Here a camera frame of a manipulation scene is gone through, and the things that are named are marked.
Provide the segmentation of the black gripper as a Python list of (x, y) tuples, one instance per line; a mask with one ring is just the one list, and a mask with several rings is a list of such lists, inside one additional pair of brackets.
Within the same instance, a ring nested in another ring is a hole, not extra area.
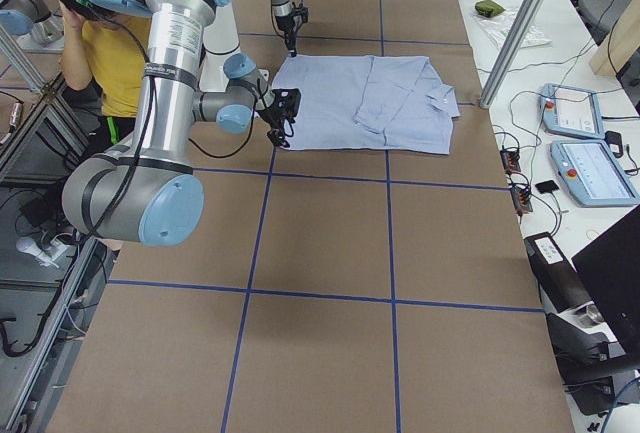
[(275, 147), (290, 147), (288, 139), (294, 135), (293, 124), (300, 102), (301, 92), (297, 88), (274, 89), (259, 95), (256, 111), (269, 125), (267, 137)]
[(297, 55), (297, 22), (293, 14), (277, 17), (277, 28), (282, 33), (285, 46), (291, 57)]

